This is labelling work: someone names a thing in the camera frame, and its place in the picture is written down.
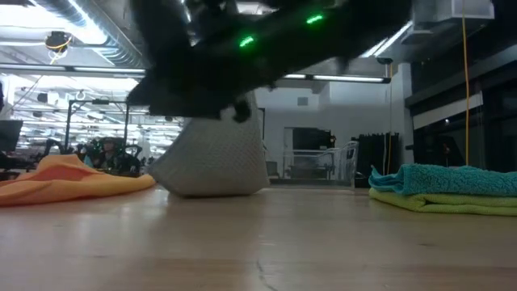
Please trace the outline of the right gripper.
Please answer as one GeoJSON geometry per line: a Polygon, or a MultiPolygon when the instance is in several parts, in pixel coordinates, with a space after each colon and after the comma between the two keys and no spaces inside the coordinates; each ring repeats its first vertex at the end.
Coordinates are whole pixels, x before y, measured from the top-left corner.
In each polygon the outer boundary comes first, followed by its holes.
{"type": "Polygon", "coordinates": [[[251,106],[242,95],[261,86],[275,87],[279,78],[279,68],[266,59],[218,65],[192,92],[194,117],[221,118],[221,112],[232,107],[233,120],[239,124],[246,122],[251,117],[251,106]]]}

